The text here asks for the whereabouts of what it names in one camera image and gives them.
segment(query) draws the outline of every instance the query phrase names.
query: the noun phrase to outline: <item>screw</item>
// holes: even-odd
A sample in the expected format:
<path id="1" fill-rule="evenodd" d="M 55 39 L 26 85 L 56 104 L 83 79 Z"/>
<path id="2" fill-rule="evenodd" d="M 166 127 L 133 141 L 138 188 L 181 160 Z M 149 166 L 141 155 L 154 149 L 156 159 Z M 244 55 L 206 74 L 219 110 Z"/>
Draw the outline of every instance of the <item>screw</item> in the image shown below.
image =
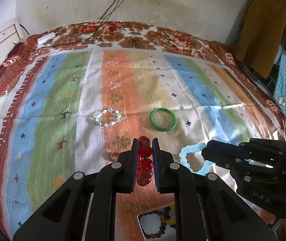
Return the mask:
<path id="1" fill-rule="evenodd" d="M 173 163 L 170 164 L 170 168 L 171 169 L 179 169 L 180 168 L 180 164 L 173 162 Z"/>
<path id="2" fill-rule="evenodd" d="M 208 173 L 207 178 L 214 181 L 218 178 L 218 176 L 214 173 Z"/>
<path id="3" fill-rule="evenodd" d="M 82 172 L 76 172 L 74 174 L 74 179 L 78 180 L 81 179 L 83 177 L 83 173 Z"/>
<path id="4" fill-rule="evenodd" d="M 113 164 L 112 164 L 112 168 L 120 168 L 122 166 L 122 164 L 120 163 L 120 162 L 114 162 Z"/>

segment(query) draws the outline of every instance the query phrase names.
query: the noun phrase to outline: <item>green jade bangle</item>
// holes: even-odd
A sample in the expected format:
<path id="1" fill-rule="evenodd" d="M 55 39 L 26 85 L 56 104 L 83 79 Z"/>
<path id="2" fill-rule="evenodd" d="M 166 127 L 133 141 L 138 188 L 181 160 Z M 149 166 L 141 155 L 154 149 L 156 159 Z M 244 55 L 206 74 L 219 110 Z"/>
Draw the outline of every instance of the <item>green jade bangle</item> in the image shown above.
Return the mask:
<path id="1" fill-rule="evenodd" d="M 173 125 L 170 128 L 161 128 L 160 126 L 157 126 L 153 120 L 153 116 L 155 113 L 157 113 L 158 111 L 163 111 L 166 112 L 168 114 L 171 115 L 172 119 L 173 119 Z M 153 127 L 156 128 L 158 131 L 171 131 L 172 129 L 174 129 L 178 123 L 178 121 L 176 120 L 176 116 L 174 115 L 174 113 L 172 111 L 170 111 L 167 108 L 156 108 L 154 110 L 152 110 L 152 112 L 150 113 L 150 122 L 152 123 Z"/>

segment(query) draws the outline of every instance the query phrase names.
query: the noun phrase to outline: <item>black cable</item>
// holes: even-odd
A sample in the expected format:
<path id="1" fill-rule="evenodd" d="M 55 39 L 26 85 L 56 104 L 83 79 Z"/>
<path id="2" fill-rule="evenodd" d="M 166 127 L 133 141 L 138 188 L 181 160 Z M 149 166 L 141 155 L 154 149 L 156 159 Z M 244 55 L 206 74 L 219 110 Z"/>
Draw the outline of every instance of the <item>black cable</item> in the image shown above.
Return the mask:
<path id="1" fill-rule="evenodd" d="M 26 28 L 22 24 L 19 24 L 19 26 L 22 27 L 25 30 L 25 32 L 27 32 L 28 35 L 30 35 L 29 32 L 26 30 Z"/>
<path id="2" fill-rule="evenodd" d="M 113 9 L 113 11 L 110 12 L 108 15 L 105 16 L 105 18 L 102 20 L 102 22 L 100 23 L 100 25 L 98 26 L 98 28 L 94 31 L 94 33 L 93 33 L 90 37 L 84 38 L 84 39 L 80 39 L 80 40 L 78 40 L 78 41 L 74 41 L 74 42 L 71 42 L 71 43 L 57 44 L 57 45 L 52 45 L 52 46 L 40 47 L 40 48 L 38 48 L 38 49 L 33 50 L 31 53 L 33 53 L 33 52 L 35 52 L 35 51 L 37 51 L 37 50 L 43 49 L 43 48 L 55 48 L 55 47 L 59 47 L 59 46 L 64 46 L 64 45 L 70 45 L 70 44 L 74 44 L 74 43 L 83 42 L 83 41 L 86 41 L 86 40 L 88 40 L 88 39 L 94 38 L 94 37 L 95 37 L 95 34 L 96 34 L 96 32 L 99 30 L 99 28 L 101 28 L 101 27 L 107 22 L 107 20 L 110 18 L 110 16 L 112 15 L 112 13 L 113 13 L 118 7 L 120 7 L 121 4 L 124 2 L 124 0 L 122 0 L 121 3 L 118 5 L 118 2 L 119 2 L 119 1 L 120 1 L 120 0 L 117 1 L 116 5 L 115 5 L 115 7 L 114 7 L 114 9 Z"/>
<path id="3" fill-rule="evenodd" d="M 117 6 L 117 4 L 118 4 L 119 1 L 120 1 L 120 0 L 117 1 L 116 5 L 115 5 L 115 7 L 114 7 L 114 9 L 113 9 L 113 11 L 109 14 L 109 17 L 107 18 L 107 20 L 106 20 L 105 22 L 108 21 L 108 19 L 109 19 L 110 16 L 112 15 L 112 13 L 115 12 L 115 11 L 117 10 L 117 8 L 120 7 L 121 4 L 124 2 L 124 0 L 122 0 L 121 3 Z"/>
<path id="4" fill-rule="evenodd" d="M 100 20 L 102 20 L 102 18 L 104 17 L 104 15 L 108 12 L 108 10 L 115 4 L 116 0 L 114 0 L 114 2 L 110 5 L 110 7 L 105 11 L 105 13 L 102 15 L 102 17 L 100 18 Z"/>

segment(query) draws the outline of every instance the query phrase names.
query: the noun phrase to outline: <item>bedspread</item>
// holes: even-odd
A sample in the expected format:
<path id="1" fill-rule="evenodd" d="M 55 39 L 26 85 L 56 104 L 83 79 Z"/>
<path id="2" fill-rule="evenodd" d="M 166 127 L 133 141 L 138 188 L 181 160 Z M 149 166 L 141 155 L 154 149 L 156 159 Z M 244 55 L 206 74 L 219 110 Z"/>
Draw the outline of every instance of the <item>bedspread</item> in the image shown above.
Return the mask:
<path id="1" fill-rule="evenodd" d="M 135 137 L 157 137 L 177 162 L 182 147 L 211 139 L 286 140 L 279 107 L 222 44 L 135 22 L 105 23 L 77 42 L 99 24 L 50 30 L 56 38 L 41 49 L 49 32 L 29 36 L 0 67 L 0 228 L 9 238 L 72 173 L 98 172 Z M 174 130 L 151 126 L 158 107 L 174 112 Z M 97 126 L 93 113 L 105 108 L 126 119 Z M 204 164 L 200 153 L 187 159 L 194 171 Z M 139 240 L 134 215 L 172 200 L 153 182 L 118 194 L 116 240 Z"/>

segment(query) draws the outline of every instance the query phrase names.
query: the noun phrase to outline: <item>light blue bead bracelet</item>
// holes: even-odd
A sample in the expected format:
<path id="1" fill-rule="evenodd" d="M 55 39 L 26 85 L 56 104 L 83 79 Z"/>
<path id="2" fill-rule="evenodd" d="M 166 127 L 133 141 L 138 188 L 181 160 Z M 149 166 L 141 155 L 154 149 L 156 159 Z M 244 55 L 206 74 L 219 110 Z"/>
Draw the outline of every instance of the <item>light blue bead bracelet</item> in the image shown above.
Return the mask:
<path id="1" fill-rule="evenodd" d="M 206 144 L 202 142 L 202 143 L 197 143 L 195 145 L 187 145 L 186 147 L 182 148 L 181 152 L 179 153 L 181 164 L 183 166 L 187 167 L 191 172 L 197 173 L 197 174 L 200 174 L 200 175 L 204 176 L 206 173 L 209 172 L 213 162 L 207 160 L 204 163 L 203 167 L 198 172 L 194 172 L 191 169 L 190 164 L 187 162 L 186 154 L 202 151 L 202 149 L 204 149 L 205 147 L 206 147 Z"/>

